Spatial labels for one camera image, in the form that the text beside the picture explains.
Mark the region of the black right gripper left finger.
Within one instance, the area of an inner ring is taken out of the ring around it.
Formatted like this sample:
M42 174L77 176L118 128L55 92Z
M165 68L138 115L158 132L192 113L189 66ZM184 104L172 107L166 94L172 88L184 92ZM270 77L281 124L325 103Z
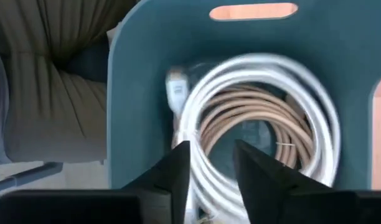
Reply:
M183 141L116 190L18 190L0 197L0 224L183 223L190 175Z

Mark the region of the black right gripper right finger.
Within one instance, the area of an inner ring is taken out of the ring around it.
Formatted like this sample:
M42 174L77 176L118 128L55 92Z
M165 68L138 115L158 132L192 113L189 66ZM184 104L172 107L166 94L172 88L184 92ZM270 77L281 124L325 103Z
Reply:
M381 191L332 189L242 140L233 162L251 223L381 224Z

